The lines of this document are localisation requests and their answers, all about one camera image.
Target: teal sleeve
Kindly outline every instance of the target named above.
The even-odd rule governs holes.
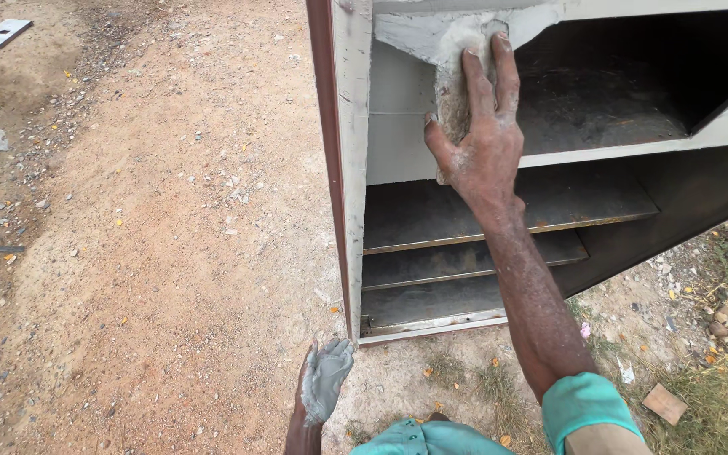
[[[583,372],[563,377],[547,390],[542,402],[543,432],[556,455],[563,455],[564,439],[572,431],[596,423],[619,425],[644,440],[625,401],[612,382],[600,375]]]

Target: rusty metal shelf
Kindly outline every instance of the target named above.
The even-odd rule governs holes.
[[[530,233],[631,221],[659,212],[636,179],[603,162],[519,170]],[[450,186],[407,181],[367,187],[364,254],[484,239],[471,209]]]
[[[533,234],[532,239],[547,265],[571,264],[589,258],[573,229]],[[445,244],[364,256],[361,290],[374,291],[495,273],[484,241]]]

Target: rusty edge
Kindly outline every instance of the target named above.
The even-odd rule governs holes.
[[[341,185],[341,143],[339,138],[339,109],[337,105],[336,66],[333,60],[332,0],[306,0],[310,50],[313,53],[316,76],[318,115],[322,121],[324,158],[328,165],[330,203],[333,210],[333,228],[336,231],[336,250],[339,255],[341,295],[345,303],[347,337],[353,339],[350,321],[349,277],[347,249],[345,247],[345,197]]]

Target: steel plate with hole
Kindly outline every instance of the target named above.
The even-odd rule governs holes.
[[[0,23],[0,48],[7,46],[16,36],[32,26],[31,20],[5,19]]]

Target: metal strip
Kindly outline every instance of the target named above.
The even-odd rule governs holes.
[[[534,234],[532,239],[547,265],[589,258],[578,234],[571,229]],[[496,273],[484,241],[369,254],[364,256],[363,264],[364,292]]]
[[[631,221],[659,212],[636,179],[612,163],[520,169],[516,194],[531,233]],[[471,209],[450,186],[408,181],[367,187],[364,254],[483,239]]]
[[[353,339],[350,321],[349,276],[347,273],[347,249],[345,248],[345,208],[341,186],[341,145],[339,140],[339,112],[337,102],[336,68],[333,63],[333,19],[331,0],[307,0],[310,47],[313,53],[314,74],[319,119],[322,122],[324,157],[328,167],[330,203],[333,211],[333,227],[336,233],[336,250],[339,254],[341,293],[345,304],[347,337]]]

